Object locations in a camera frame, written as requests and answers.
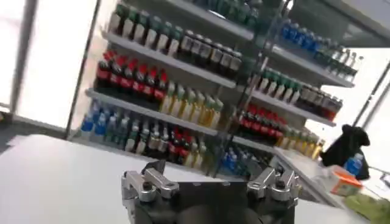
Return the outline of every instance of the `white counter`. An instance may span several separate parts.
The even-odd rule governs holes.
[[[0,155],[0,223],[129,223],[120,177],[147,161],[32,135]],[[175,181],[220,181],[167,166]],[[295,223],[368,223],[341,209],[300,200]]]

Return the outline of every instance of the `vertical metal pole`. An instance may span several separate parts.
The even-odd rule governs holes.
[[[71,131],[71,124],[72,124],[72,120],[73,120],[73,114],[74,114],[74,110],[75,110],[75,107],[76,107],[77,98],[78,98],[78,95],[79,95],[79,90],[80,90],[80,85],[81,85],[81,81],[82,81],[82,77],[83,77],[83,73],[84,73],[85,63],[86,63],[87,58],[88,58],[88,52],[90,50],[90,45],[91,45],[91,41],[92,41],[92,38],[93,38],[94,29],[95,29],[95,26],[96,26],[96,18],[98,17],[100,4],[101,4],[101,0],[97,0],[96,1],[96,5],[95,5],[95,9],[94,9],[94,12],[93,12],[93,17],[92,17],[92,21],[91,21],[90,31],[88,33],[87,43],[86,43],[85,49],[84,49],[84,55],[83,55],[83,60],[81,62],[81,66],[80,66],[79,76],[77,78],[76,89],[74,90],[72,106],[71,106],[71,110],[69,112],[68,124],[66,125],[65,135],[63,137],[64,139],[66,139],[69,136],[69,133]]]
[[[20,87],[22,85],[24,68],[26,67],[27,55],[29,53],[30,38],[34,25],[35,13],[37,11],[38,0],[25,0],[23,18],[19,32],[19,46],[16,56],[15,73],[12,79],[12,90],[10,99],[10,114],[15,115],[18,106]]]

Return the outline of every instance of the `shelf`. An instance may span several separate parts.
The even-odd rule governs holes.
[[[272,53],[277,55],[278,57],[290,61],[291,63],[294,63],[301,68],[304,68],[315,75],[315,77],[311,77],[311,79],[319,80],[320,83],[325,85],[333,85],[333,86],[343,86],[352,88],[355,85],[351,82],[348,82],[344,79],[341,79],[337,76],[331,75],[329,72],[327,72],[324,68],[310,62],[309,60],[298,56],[297,54],[292,53],[291,50],[288,50],[287,48],[275,44],[272,48]]]
[[[113,33],[108,33],[104,30],[102,30],[102,36],[104,39],[118,44],[124,48],[127,48],[129,50],[135,51],[141,55],[144,55],[149,58],[153,58],[154,60],[158,60],[168,66],[171,66],[173,68],[181,69],[185,72],[188,72],[190,74],[202,77],[205,80],[209,80],[214,83],[218,83],[222,86],[226,86],[228,88],[234,88],[236,86],[236,83],[233,81],[230,81],[228,79],[222,78],[212,72],[208,72],[206,70],[203,70],[201,68],[195,67],[193,65],[184,63],[182,61],[179,61],[175,58],[172,58],[170,56],[161,54],[157,51],[154,51],[152,49],[149,49],[147,47],[144,47],[136,42],[127,40],[123,37],[119,37]]]
[[[291,104],[288,104],[284,101],[281,101],[281,100],[278,100],[278,99],[275,99],[273,97],[270,97],[270,96],[267,96],[259,91],[254,91],[253,92],[253,97],[256,98],[256,99],[259,99],[263,102],[266,102],[266,103],[269,103],[273,106],[276,106],[276,107],[279,107],[281,109],[284,109],[286,111],[289,111],[290,113],[293,113],[293,114],[296,114],[296,115],[299,115],[299,116],[302,116],[302,117],[305,117],[307,119],[310,119],[310,120],[313,120],[313,121],[316,121],[316,122],[320,122],[322,124],[325,124],[325,125],[328,125],[328,126],[331,126],[331,127],[334,127],[336,126],[335,123],[333,123],[332,121],[330,120],[327,120],[325,118],[322,118],[320,116],[317,116],[313,113],[310,113],[310,112],[307,112],[305,110],[302,110],[300,108],[297,108]]]
[[[251,141],[251,140],[248,140],[248,139],[244,139],[244,138],[241,138],[241,137],[238,137],[238,136],[234,136],[233,142],[239,143],[241,145],[245,145],[245,146],[248,146],[248,147],[251,147],[251,148],[254,148],[254,149],[258,149],[258,150],[261,150],[261,151],[275,153],[274,148],[272,148],[272,147],[270,147],[268,145],[264,145],[262,143],[254,142],[254,141]]]
[[[137,154],[134,154],[134,153],[131,153],[131,152],[126,152],[126,151],[123,151],[123,150],[120,150],[120,149],[117,149],[117,148],[114,148],[114,147],[103,145],[103,144],[100,144],[100,143],[97,143],[97,142],[92,142],[92,141],[89,141],[89,140],[86,140],[86,139],[82,139],[82,138],[72,138],[70,141],[74,142],[74,143],[86,145],[86,146],[89,146],[89,147],[92,147],[92,148],[96,148],[96,149],[99,149],[99,150],[104,150],[104,151],[107,151],[107,152],[112,152],[112,153],[116,153],[116,154],[120,154],[120,155],[124,155],[124,156],[131,156],[131,157],[133,157],[135,159],[143,160],[143,161],[145,161],[147,163],[151,163],[151,162],[156,161],[156,159],[153,159],[153,158],[150,158],[150,157],[147,157],[147,156],[137,155]],[[178,164],[171,163],[171,162],[168,162],[168,161],[166,161],[165,163],[167,165],[169,165],[169,166],[175,167],[176,169],[182,169],[182,170],[185,170],[185,171],[190,171],[190,172],[193,172],[193,173],[197,173],[199,175],[204,175],[204,173],[202,173],[200,170],[197,170],[195,168],[178,165]]]
[[[203,126],[194,124],[192,122],[183,121],[183,120],[178,119],[176,117],[173,117],[171,115],[167,115],[167,114],[163,114],[163,113],[160,113],[157,111],[153,111],[153,110],[147,109],[145,107],[141,107],[141,106],[138,106],[138,105],[135,105],[135,104],[132,104],[132,103],[120,100],[120,99],[116,99],[114,97],[107,96],[107,95],[102,94],[102,93],[98,93],[93,88],[87,89],[85,91],[85,94],[90,98],[97,99],[97,100],[100,100],[102,102],[109,103],[110,105],[121,107],[121,108],[130,110],[130,111],[134,111],[134,112],[152,117],[154,119],[159,119],[159,120],[171,123],[171,124],[176,124],[178,126],[185,127],[185,128],[188,128],[188,129],[191,129],[194,131],[198,131],[201,133],[205,133],[207,135],[211,135],[211,136],[217,135],[216,130],[212,130],[210,128],[203,127]]]
[[[166,0],[166,2],[170,3],[171,5],[177,7],[183,12],[187,12],[193,17],[202,19],[206,21],[206,23],[210,23],[215,25],[216,27],[219,27],[221,29],[224,29],[242,39],[245,39],[247,41],[250,41],[253,39],[253,32],[249,31],[240,25],[234,24],[233,22],[221,18],[217,15],[214,15],[213,13],[209,12],[208,10],[202,9],[190,2],[186,2],[183,0]]]

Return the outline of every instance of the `metal clamp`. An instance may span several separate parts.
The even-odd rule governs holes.
[[[290,198],[296,198],[298,196],[296,187],[295,172],[292,170],[285,171],[271,187],[272,198],[277,201],[288,201]]]
[[[124,197],[131,197],[134,190],[140,201],[150,202],[154,200],[157,189],[136,171],[127,171],[122,178],[122,199],[130,199]]]
[[[268,167],[256,179],[247,183],[247,191],[257,199],[264,198],[267,186],[275,181],[275,169]]]
[[[145,170],[144,177],[159,188],[163,198],[172,198],[179,191],[179,184],[177,182],[168,180],[154,168]]]

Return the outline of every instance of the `black bag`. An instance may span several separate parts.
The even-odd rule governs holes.
[[[370,140],[367,133],[361,127],[352,127],[349,125],[342,126],[342,135],[329,147],[326,152],[320,154],[324,166],[339,165],[344,166],[346,161],[356,153],[362,154],[360,147],[369,146]],[[368,163],[363,157],[362,167],[357,180],[366,180],[370,178]]]

